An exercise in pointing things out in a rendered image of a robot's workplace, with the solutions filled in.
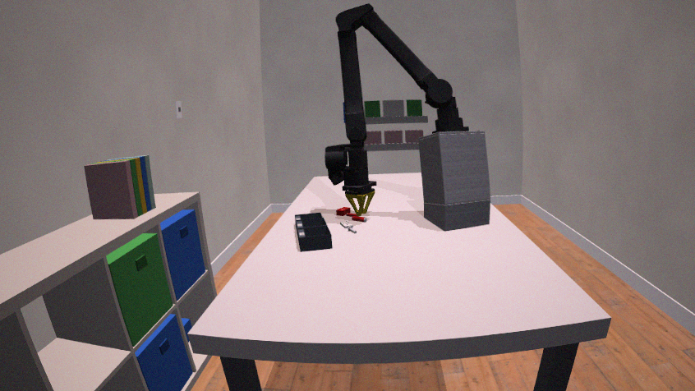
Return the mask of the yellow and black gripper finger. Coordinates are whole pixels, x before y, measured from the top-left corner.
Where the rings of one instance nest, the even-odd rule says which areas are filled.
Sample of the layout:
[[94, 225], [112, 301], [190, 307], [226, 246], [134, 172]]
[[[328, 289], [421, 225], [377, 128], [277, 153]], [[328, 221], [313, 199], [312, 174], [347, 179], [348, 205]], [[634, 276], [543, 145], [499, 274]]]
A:
[[[349, 194], [345, 194], [345, 196], [347, 197], [348, 201], [349, 201], [350, 204], [352, 205], [352, 207], [353, 207], [353, 209], [354, 209], [356, 215], [357, 215], [357, 216], [361, 216], [361, 213], [362, 213], [362, 210], [363, 210], [363, 207], [364, 207], [364, 204], [365, 204], [365, 200], [366, 200], [366, 194], [365, 194], [365, 195], [349, 195]], [[359, 199], [359, 200], [360, 200], [359, 211], [357, 210], [357, 207], [356, 207], [356, 205], [355, 205], [355, 202], [354, 202], [353, 198], [356, 198], [356, 199]]]
[[[368, 196], [368, 198], [367, 198], [367, 201], [366, 201], [366, 206], [365, 206], [365, 208], [363, 207], [363, 210], [362, 210], [362, 213], [363, 213], [363, 214], [366, 214], [366, 211], [368, 210], [368, 207], [369, 207], [369, 205], [370, 205], [370, 202], [371, 202], [371, 200], [372, 200], [374, 194], [375, 194], [375, 191], [372, 191], [372, 192], [366, 194], [366, 195]], [[358, 202], [358, 204], [360, 205], [360, 200], [359, 200], [359, 199], [357, 199], [357, 202]]]

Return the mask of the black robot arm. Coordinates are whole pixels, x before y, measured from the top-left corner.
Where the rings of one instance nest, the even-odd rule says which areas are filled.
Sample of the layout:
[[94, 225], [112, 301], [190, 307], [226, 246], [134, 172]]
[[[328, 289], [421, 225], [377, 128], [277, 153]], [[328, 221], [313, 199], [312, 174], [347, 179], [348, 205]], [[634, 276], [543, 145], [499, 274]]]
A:
[[[351, 18], [351, 20], [350, 20]], [[346, 135], [350, 144], [333, 145], [325, 148], [325, 166], [333, 185], [344, 181], [344, 186], [354, 186], [353, 169], [368, 166], [364, 108], [361, 92], [361, 77], [357, 53], [355, 30], [363, 26], [388, 50], [407, 71], [417, 85], [426, 93], [426, 104], [437, 109], [435, 120], [437, 131], [469, 131], [458, 115], [453, 89], [446, 80], [438, 79], [412, 50], [380, 19], [368, 3], [340, 12], [336, 16], [338, 42], [343, 78]], [[352, 27], [351, 27], [352, 24]], [[426, 78], [425, 78], [426, 77]], [[428, 97], [427, 97], [428, 96]], [[362, 145], [363, 147], [352, 147]], [[348, 165], [349, 159], [349, 166]]]

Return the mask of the dark grey open-top bin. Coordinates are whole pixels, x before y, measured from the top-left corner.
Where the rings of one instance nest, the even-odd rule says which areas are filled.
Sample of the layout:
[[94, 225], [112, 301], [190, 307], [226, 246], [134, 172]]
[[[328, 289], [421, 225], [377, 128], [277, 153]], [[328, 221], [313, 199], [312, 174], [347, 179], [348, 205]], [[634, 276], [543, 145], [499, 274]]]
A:
[[332, 235], [321, 213], [295, 214], [295, 216], [301, 252], [333, 249]]

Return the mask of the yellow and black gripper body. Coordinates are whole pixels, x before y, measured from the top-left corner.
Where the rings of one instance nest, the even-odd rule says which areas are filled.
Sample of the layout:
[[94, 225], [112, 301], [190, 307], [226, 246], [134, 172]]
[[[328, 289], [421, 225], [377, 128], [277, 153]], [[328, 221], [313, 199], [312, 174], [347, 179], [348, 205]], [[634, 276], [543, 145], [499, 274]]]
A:
[[368, 166], [359, 168], [359, 171], [357, 171], [357, 168], [349, 167], [349, 169], [353, 169], [354, 186], [343, 186], [345, 194], [365, 195], [375, 190], [375, 188], [371, 188], [372, 186], [376, 186], [376, 182], [369, 181]]

